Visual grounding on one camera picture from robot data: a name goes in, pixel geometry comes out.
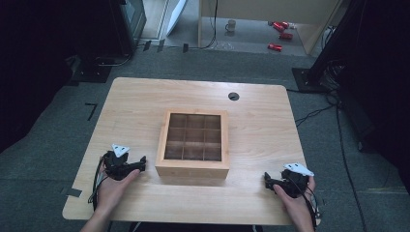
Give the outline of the person's left hand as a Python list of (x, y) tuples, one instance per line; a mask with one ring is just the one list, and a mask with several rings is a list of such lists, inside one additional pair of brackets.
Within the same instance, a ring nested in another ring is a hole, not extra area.
[(138, 169), (132, 171), (126, 178), (121, 181), (116, 181), (107, 176), (102, 167), (99, 174), (103, 177), (97, 193), (97, 208), (95, 213), (99, 216), (109, 217), (114, 209), (118, 206), (126, 192), (128, 186), (139, 175)]

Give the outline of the black tape corner mark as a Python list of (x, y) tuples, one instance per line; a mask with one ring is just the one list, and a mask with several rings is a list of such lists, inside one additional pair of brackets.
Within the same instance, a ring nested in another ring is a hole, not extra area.
[(91, 121), (91, 119), (93, 118), (93, 116), (94, 116), (94, 114), (95, 114), (95, 111), (96, 111), (96, 109), (97, 109), (97, 107), (98, 107), (98, 104), (97, 104), (97, 103), (94, 103), (94, 102), (86, 102), (85, 105), (92, 107), (91, 112), (90, 112), (90, 114), (89, 114), (89, 116), (88, 116), (88, 118), (87, 118), (87, 121)]

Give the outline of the white board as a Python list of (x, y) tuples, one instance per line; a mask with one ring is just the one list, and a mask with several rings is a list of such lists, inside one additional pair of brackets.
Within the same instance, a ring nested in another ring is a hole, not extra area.
[(166, 29), (167, 36), (169, 36), (172, 33), (173, 29), (177, 25), (187, 4), (188, 4), (188, 0), (179, 0), (178, 3), (176, 4), (175, 8), (173, 9), (171, 13), (169, 23)]

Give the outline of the wooden compartment box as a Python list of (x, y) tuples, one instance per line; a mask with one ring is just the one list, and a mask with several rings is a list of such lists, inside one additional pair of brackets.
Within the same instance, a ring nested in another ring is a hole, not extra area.
[(167, 109), (155, 167), (160, 176), (225, 179), (230, 169), (227, 112)]

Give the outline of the black stand base plate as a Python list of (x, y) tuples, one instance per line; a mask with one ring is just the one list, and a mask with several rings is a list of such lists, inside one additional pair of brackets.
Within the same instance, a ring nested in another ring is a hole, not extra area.
[(73, 61), (72, 82), (106, 83), (111, 67), (99, 64), (94, 57)]
[(297, 84), (298, 91), (302, 93), (325, 93), (327, 89), (318, 81), (310, 80), (308, 73), (309, 69), (292, 69), (292, 74)]

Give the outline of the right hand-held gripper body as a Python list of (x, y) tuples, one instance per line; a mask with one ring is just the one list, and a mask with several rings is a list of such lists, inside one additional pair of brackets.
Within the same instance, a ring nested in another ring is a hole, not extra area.
[(280, 173), (281, 179), (273, 179), (272, 184), (279, 185), (286, 194), (296, 198), (306, 191), (308, 179), (313, 177), (314, 173), (297, 162), (287, 163), (283, 167), (284, 170)]

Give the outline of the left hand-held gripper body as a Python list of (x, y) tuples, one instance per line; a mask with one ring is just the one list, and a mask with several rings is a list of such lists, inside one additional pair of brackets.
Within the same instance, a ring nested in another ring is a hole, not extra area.
[(137, 168), (137, 164), (128, 163), (129, 147), (112, 144), (111, 148), (102, 157), (105, 172), (110, 178), (121, 181)]

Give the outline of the person's right hand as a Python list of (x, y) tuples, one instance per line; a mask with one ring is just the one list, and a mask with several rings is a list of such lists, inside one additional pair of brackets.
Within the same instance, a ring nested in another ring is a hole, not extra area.
[(304, 195), (292, 198), (285, 193), (282, 187), (274, 185), (275, 193), (281, 200), (284, 211), (289, 215), (293, 225), (295, 223), (311, 223), (313, 225), (308, 202), (311, 202), (312, 192), (314, 191), (315, 186), (316, 183), (314, 178), (310, 177)]

